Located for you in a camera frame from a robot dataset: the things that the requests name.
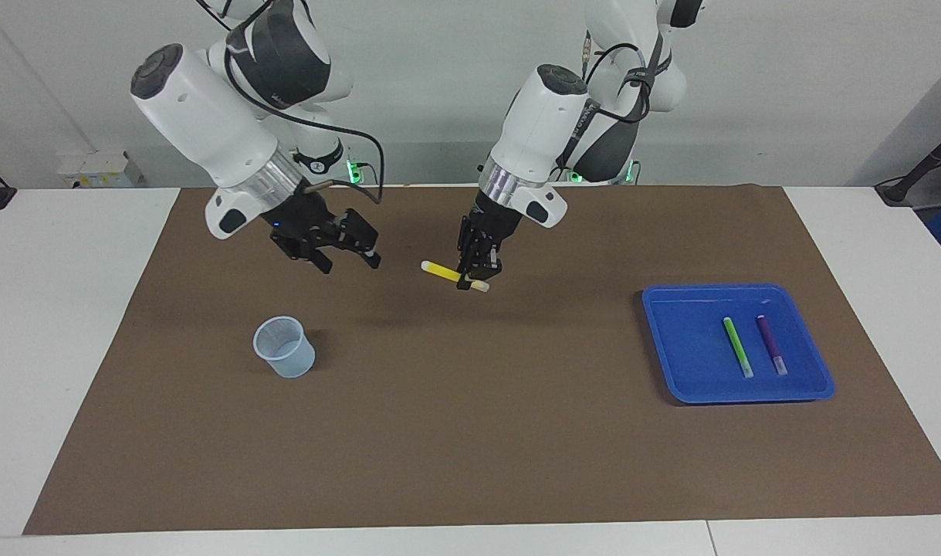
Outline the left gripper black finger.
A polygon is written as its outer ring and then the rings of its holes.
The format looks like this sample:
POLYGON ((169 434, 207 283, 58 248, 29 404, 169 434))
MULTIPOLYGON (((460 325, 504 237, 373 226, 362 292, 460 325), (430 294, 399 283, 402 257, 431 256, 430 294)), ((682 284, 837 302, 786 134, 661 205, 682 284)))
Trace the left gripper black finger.
POLYGON ((479 237, 478 229, 470 215, 464 215, 461 219, 461 228, 459 239, 457 239, 457 249, 459 250, 459 264, 456 271, 459 274, 457 278, 457 289, 470 290, 473 273, 478 262, 479 237))
POLYGON ((502 271, 499 243, 478 243, 474 252, 474 280, 488 281, 502 271))

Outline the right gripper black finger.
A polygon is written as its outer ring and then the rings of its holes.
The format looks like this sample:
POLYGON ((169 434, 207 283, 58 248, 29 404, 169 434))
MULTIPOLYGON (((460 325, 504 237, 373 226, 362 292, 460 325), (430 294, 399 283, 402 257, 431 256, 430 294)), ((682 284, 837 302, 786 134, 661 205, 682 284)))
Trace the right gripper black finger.
POLYGON ((381 254, 376 251, 378 232, 353 208, 347 208, 339 219, 339 247, 356 253, 371 269, 381 266, 381 254))
POLYGON ((325 239, 282 236, 282 251, 290 259, 311 263, 325 275, 330 274, 333 269, 332 261, 323 253, 323 249, 330 246, 331 243, 325 239))

